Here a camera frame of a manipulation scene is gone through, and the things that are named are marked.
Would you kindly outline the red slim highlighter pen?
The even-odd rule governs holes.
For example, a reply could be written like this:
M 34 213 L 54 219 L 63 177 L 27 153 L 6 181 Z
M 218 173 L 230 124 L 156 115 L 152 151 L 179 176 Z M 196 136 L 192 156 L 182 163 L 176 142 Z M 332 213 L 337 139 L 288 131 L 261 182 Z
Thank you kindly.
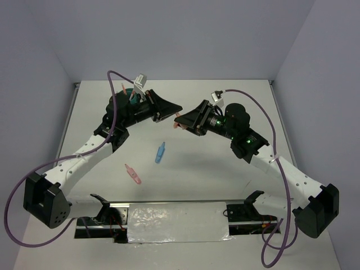
M 131 93 L 131 95 L 130 95 L 130 101 L 135 97 L 135 95 L 136 95 L 136 93 L 135 93 L 135 91 L 132 91 L 132 93 Z

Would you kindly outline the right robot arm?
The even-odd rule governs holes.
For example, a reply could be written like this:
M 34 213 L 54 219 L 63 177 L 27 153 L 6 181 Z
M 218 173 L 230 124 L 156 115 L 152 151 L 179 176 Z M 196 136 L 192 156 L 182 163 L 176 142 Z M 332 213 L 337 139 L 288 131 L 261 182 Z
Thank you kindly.
M 226 106 L 218 115 L 218 107 L 203 100 L 190 112 L 179 115 L 175 122 L 197 136 L 213 132 L 231 141 L 230 148 L 237 158 L 260 169 L 272 179 L 287 183 L 297 206 L 292 210 L 297 227 L 315 239 L 339 214 L 339 190 L 311 179 L 282 156 L 275 147 L 250 128 L 250 115 L 239 103 Z

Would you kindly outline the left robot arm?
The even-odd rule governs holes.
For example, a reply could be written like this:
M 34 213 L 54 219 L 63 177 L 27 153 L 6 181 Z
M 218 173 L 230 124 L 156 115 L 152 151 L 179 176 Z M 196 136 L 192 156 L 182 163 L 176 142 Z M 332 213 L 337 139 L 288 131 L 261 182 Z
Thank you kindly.
M 146 119 L 158 123 L 181 110 L 182 106 L 153 90 L 135 104 L 123 93 L 110 97 L 102 123 L 80 149 L 45 173 L 34 172 L 26 178 L 24 209 L 48 228 L 58 227 L 70 217 L 72 204 L 67 195 L 93 167 L 122 146 L 129 127 Z

